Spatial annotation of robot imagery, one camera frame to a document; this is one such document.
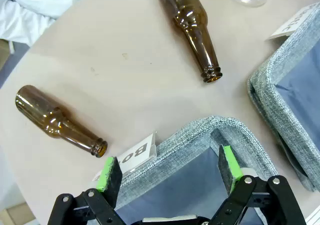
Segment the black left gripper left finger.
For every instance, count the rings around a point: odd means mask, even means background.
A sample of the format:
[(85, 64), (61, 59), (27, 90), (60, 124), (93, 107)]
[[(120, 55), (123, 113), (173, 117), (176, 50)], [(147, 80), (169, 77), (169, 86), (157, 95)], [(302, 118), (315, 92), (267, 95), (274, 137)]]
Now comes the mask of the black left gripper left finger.
[(62, 193), (56, 198), (47, 225), (87, 225), (91, 220), (99, 225), (125, 225), (115, 211), (122, 178), (118, 159), (108, 157), (95, 188), (77, 197)]

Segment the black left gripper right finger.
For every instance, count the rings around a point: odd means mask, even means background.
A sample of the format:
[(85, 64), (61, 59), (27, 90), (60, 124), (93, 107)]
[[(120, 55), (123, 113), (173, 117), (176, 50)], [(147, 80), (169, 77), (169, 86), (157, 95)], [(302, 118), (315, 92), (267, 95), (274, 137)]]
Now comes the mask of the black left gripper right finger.
[(228, 198), (208, 225), (239, 225), (248, 208), (259, 209), (267, 225), (306, 225), (296, 197), (282, 175), (267, 181), (244, 174), (230, 146), (220, 146), (218, 168)]

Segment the grey fabric basket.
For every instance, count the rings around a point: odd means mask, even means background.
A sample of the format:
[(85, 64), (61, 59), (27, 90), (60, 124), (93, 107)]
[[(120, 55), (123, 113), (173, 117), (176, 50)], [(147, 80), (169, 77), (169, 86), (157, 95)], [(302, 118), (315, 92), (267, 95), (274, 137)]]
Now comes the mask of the grey fabric basket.
[(157, 157), (124, 177), (116, 212), (130, 225), (144, 218), (212, 218), (227, 191), (218, 168), (220, 146), (230, 146), (242, 168), (267, 180), (278, 171), (239, 120), (210, 116), (190, 122), (157, 146)]
[(299, 180), (320, 192), (320, 5), (248, 80)]

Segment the white bottle label card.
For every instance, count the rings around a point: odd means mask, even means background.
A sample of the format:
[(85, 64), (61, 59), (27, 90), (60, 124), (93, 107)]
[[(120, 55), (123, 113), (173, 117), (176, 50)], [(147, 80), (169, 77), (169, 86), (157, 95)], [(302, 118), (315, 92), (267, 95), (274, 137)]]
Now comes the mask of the white bottle label card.
[(151, 133), (142, 141), (117, 156), (117, 160), (124, 177), (133, 173), (140, 167), (143, 167), (157, 157), (157, 147), (155, 143), (156, 134), (156, 132)]

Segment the brown glass bottle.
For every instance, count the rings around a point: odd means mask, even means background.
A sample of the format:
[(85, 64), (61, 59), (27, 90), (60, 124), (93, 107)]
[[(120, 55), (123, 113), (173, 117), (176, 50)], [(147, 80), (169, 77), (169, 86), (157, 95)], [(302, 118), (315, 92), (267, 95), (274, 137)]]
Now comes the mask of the brown glass bottle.
[(168, 17), (186, 37), (205, 83), (223, 74), (208, 32), (208, 16), (200, 0), (160, 0)]
[(76, 121), (62, 106), (33, 85), (25, 85), (15, 96), (17, 109), (51, 138), (61, 138), (100, 158), (108, 143)]

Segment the white plastic label card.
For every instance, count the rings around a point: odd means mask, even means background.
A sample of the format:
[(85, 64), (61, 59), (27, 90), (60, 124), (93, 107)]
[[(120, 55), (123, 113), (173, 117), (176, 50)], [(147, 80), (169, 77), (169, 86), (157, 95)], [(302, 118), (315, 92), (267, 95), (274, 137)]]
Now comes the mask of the white plastic label card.
[(271, 40), (283, 36), (290, 36), (310, 16), (310, 14), (316, 10), (319, 5), (320, 3), (317, 2), (301, 8), (295, 15), (293, 15), (289, 20), (282, 24), (267, 39)]

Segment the white clothing of person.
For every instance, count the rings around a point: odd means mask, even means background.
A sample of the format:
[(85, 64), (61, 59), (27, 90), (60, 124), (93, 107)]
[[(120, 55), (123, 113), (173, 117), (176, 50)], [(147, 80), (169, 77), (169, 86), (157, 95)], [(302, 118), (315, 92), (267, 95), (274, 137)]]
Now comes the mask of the white clothing of person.
[(79, 0), (0, 0), (0, 39), (31, 47)]

